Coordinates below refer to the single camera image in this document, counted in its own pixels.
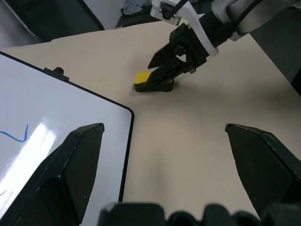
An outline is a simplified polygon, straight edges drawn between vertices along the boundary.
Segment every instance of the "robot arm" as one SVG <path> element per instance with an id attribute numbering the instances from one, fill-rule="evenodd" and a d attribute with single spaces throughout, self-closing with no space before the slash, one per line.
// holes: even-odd
<path id="1" fill-rule="evenodd" d="M 218 46 L 227 39 L 240 39 L 298 3 L 300 0 L 215 0 L 211 11 L 199 18 L 188 0 L 152 0 L 153 17 L 173 25 L 184 18 L 188 25 L 178 26 L 171 32 L 169 43 L 155 53 L 148 68 L 158 68 L 144 87 L 156 90 L 181 73 L 194 73 L 208 56 L 219 53 Z M 178 58 L 183 55 L 186 62 Z"/>

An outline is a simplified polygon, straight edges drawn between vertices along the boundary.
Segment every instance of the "wall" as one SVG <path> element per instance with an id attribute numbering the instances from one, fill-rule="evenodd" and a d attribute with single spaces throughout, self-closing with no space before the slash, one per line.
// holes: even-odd
<path id="1" fill-rule="evenodd" d="M 39 41 L 23 27 L 7 5 L 0 0 L 0 49 L 31 45 L 38 42 Z"/>
<path id="2" fill-rule="evenodd" d="M 125 0 L 84 0 L 106 30 L 114 29 L 121 17 Z"/>

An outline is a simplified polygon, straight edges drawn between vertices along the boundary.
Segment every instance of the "table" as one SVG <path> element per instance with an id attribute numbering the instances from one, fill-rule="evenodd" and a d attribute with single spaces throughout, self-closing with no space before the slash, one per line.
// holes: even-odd
<path id="1" fill-rule="evenodd" d="M 4 52 L 40 68 L 62 67 L 72 82 L 134 111 L 125 202 L 157 202 L 166 215 L 187 210 L 196 218 L 213 202 L 255 213 L 224 127 L 270 131 L 301 159 L 301 98 L 250 35 L 224 43 L 196 73 L 176 79 L 172 92 L 135 92 L 135 75 L 174 28 L 154 22 Z"/>

